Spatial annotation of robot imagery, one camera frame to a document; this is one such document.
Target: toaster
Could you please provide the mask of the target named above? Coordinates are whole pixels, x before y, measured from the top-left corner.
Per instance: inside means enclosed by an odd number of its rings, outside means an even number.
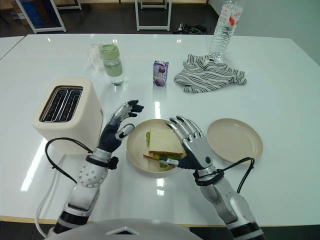
[[[84,77],[61,77],[44,95],[32,125],[48,141],[72,138],[94,150],[102,121],[102,109],[91,81]],[[52,145],[62,154],[87,154],[71,141],[57,140]]]

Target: striped cloth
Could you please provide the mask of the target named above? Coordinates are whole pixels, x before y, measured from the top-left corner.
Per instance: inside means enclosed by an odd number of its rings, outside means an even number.
[[[188,55],[184,69],[174,77],[184,92],[205,93],[225,87],[227,84],[247,83],[245,72],[232,69],[225,63],[215,62],[209,55]]]

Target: toaster slot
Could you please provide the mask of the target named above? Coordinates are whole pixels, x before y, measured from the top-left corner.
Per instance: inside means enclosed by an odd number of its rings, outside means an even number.
[[[82,90],[80,86],[58,86],[46,103],[40,121],[45,123],[70,121],[77,109]]]

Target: sandwich plate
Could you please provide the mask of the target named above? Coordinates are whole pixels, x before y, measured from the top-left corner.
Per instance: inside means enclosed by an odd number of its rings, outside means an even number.
[[[161,168],[159,161],[143,156],[147,147],[146,133],[150,131],[150,128],[154,127],[168,129],[166,121],[163,119],[151,119],[140,123],[128,137],[126,152],[130,161],[139,169],[148,173],[169,172],[175,167],[167,166],[166,168]]]
[[[246,123],[223,118],[211,123],[206,138],[211,149],[223,160],[235,163],[243,158],[255,160],[261,156],[263,145],[258,133]]]

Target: water bottle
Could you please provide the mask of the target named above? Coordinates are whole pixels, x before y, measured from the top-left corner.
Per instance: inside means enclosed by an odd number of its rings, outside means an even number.
[[[245,0],[226,0],[216,24],[209,55],[221,59],[226,53],[231,36],[234,34],[240,16],[244,10]]]
[[[109,76],[114,86],[119,86],[124,82],[122,63],[120,60],[119,48],[114,44],[101,45],[99,47],[100,56],[103,61],[106,74]]]

